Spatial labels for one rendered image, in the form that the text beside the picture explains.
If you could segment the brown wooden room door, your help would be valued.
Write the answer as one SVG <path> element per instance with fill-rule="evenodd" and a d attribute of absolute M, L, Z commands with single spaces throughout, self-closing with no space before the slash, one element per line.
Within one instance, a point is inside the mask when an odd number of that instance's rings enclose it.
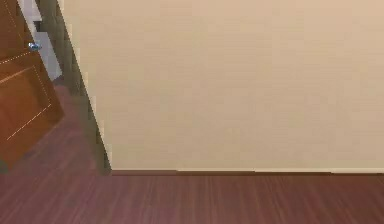
<path fill-rule="evenodd" d="M 0 172 L 62 119 L 63 109 L 18 0 L 0 0 Z"/>

